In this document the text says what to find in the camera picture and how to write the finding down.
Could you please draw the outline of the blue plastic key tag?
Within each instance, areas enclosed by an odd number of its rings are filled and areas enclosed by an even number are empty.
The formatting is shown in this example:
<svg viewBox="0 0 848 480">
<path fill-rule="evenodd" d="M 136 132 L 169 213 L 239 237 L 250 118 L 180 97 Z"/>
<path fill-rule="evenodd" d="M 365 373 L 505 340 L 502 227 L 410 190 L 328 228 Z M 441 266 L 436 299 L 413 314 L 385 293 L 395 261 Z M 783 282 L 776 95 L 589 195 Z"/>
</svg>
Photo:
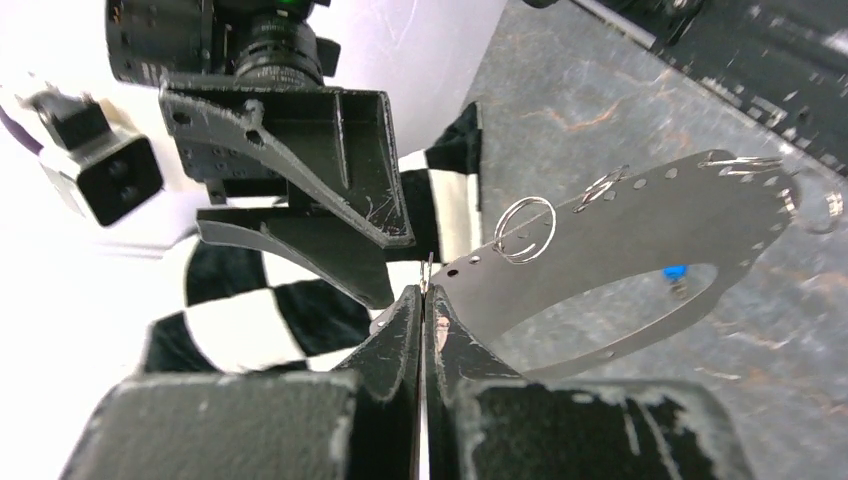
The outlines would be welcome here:
<svg viewBox="0 0 848 480">
<path fill-rule="evenodd" d="M 688 273 L 688 265 L 674 265 L 662 269 L 663 277 L 670 284 L 675 284 L 683 281 Z"/>
</svg>

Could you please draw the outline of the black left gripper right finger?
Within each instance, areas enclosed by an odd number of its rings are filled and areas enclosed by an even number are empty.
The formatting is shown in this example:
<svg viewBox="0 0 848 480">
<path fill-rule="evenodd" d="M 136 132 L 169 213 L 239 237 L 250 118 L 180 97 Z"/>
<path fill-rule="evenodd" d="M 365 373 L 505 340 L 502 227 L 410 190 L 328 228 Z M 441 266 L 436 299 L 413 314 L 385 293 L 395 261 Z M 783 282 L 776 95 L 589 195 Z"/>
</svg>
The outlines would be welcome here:
<svg viewBox="0 0 848 480">
<path fill-rule="evenodd" d="M 742 443 L 702 386 L 667 380 L 536 382 L 425 298 L 433 479 L 750 479 Z"/>
</svg>

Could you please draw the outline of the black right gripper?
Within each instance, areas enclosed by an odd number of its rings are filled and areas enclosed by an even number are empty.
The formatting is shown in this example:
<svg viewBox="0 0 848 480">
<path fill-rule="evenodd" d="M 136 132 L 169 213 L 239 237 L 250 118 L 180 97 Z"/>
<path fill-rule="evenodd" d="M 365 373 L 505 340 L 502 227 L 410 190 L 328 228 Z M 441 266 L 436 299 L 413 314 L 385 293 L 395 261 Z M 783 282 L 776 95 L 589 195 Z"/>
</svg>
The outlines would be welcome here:
<svg viewBox="0 0 848 480">
<path fill-rule="evenodd" d="M 370 309 L 394 303 L 380 247 L 410 246 L 414 234 L 386 93 L 173 75 L 159 104 L 187 177 L 285 179 L 339 218 L 202 209 L 196 223 L 204 242 L 285 258 Z"/>
</svg>

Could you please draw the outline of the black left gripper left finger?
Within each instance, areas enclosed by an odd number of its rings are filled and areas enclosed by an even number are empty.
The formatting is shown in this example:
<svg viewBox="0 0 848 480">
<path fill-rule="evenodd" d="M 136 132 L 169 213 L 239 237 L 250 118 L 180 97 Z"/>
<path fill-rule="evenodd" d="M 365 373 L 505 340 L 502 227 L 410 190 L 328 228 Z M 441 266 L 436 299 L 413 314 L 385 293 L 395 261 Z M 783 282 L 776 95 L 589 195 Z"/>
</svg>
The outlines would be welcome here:
<svg viewBox="0 0 848 480">
<path fill-rule="evenodd" d="M 328 372 L 135 376 L 96 407 L 65 479 L 413 479 L 422 293 Z"/>
</svg>

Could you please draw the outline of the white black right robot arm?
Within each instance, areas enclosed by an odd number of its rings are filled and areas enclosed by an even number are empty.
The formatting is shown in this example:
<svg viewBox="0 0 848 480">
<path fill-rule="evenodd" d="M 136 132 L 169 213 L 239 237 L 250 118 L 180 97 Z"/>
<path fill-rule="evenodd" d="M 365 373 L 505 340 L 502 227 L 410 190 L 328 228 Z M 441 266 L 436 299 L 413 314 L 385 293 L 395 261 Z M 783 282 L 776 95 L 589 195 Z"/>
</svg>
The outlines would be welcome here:
<svg viewBox="0 0 848 480">
<path fill-rule="evenodd" d="M 265 251 L 380 309 L 415 237 L 386 93 L 329 86 L 339 45 L 310 1 L 111 1 L 114 77 L 155 87 L 209 244 Z"/>
</svg>

